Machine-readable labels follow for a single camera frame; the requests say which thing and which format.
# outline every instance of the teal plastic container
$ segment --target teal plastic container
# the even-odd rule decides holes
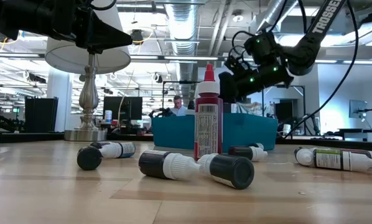
[[[194,116],[153,118],[154,144],[194,150]],[[223,152],[230,146],[247,146],[259,142],[265,151],[276,143],[277,120],[243,113],[223,114]]]

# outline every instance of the wooden table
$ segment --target wooden table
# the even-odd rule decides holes
[[[85,144],[1,144],[0,224],[372,224],[372,172],[302,167],[292,155],[296,146],[277,146],[254,163],[251,186],[235,190],[204,177],[145,177],[137,160],[151,142],[136,142],[133,158],[83,171],[76,156]]]

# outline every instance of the ceiling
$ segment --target ceiling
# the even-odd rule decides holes
[[[314,13],[315,8],[318,8],[323,1],[308,0],[304,1],[309,12]],[[372,8],[372,1],[352,1],[356,11]],[[211,37],[213,34],[213,27],[215,21],[218,19],[218,9],[221,1],[211,0],[198,8],[197,16],[197,53],[196,55],[207,56]],[[231,16],[228,27],[226,29],[223,41],[220,45],[218,55],[226,55],[231,48],[230,40],[232,36],[239,30],[249,30],[250,22],[253,16],[266,10],[268,5],[267,0],[262,1],[236,1],[233,12],[239,10],[238,15],[243,17],[241,21],[234,21],[234,16]],[[135,8],[125,9],[119,7],[119,18],[122,23],[123,30],[130,34],[132,30],[142,30],[144,42],[142,45],[128,46],[131,55],[173,55],[171,37],[168,28],[168,18],[163,13],[148,13],[139,12]],[[302,27],[302,18],[299,14],[299,8],[296,7],[289,17],[284,20],[283,27],[300,26]],[[279,39],[287,34],[277,35]],[[246,36],[240,35],[236,38],[237,44],[242,44],[246,40]],[[16,42],[2,45],[0,44],[0,52],[5,53],[33,53],[44,54],[47,45],[47,38],[39,35],[24,33]],[[343,48],[325,48],[323,47],[319,53],[320,58],[350,58],[351,47]],[[372,46],[361,46],[359,58],[371,59]],[[156,75],[160,75],[163,81],[179,81],[178,63],[131,63],[125,69],[115,72],[114,74],[98,75],[96,79],[96,86],[98,86],[99,97],[103,101],[106,95],[103,92],[103,87],[112,89],[114,95],[127,95],[127,96],[143,96],[144,98],[144,111],[148,113],[153,108],[161,107],[162,97],[162,84],[157,83],[154,79]],[[9,100],[0,100],[0,105],[9,104],[21,106],[24,103],[23,96],[46,96],[47,85],[38,83],[38,88],[34,88],[34,82],[27,79],[27,72],[38,75],[46,81],[49,81],[50,66],[41,59],[14,59],[14,58],[0,58],[0,85],[11,86],[10,88],[0,87],[0,99],[8,97]],[[83,86],[83,82],[79,80],[80,74],[74,74],[73,77],[73,112],[79,112],[80,107],[78,104],[78,97]],[[165,107],[171,106],[168,102],[174,95],[180,94],[179,85],[165,86],[171,89],[166,96]],[[101,113],[103,109],[102,102],[100,103],[97,112]]]

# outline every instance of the man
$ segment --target man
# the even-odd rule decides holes
[[[171,111],[174,113],[176,116],[185,116],[186,115],[186,107],[182,105],[182,99],[180,96],[176,95],[174,97],[174,107],[171,108]]]

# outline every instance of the computer monitor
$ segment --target computer monitor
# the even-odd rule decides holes
[[[105,96],[103,102],[103,113],[106,110],[111,110],[113,112],[113,119],[118,119],[118,108],[122,98],[122,96]],[[123,104],[121,105],[121,120],[142,119],[142,104],[142,97],[125,97]]]
[[[349,118],[360,118],[358,110],[367,109],[367,102],[363,100],[350,100],[349,101]]]

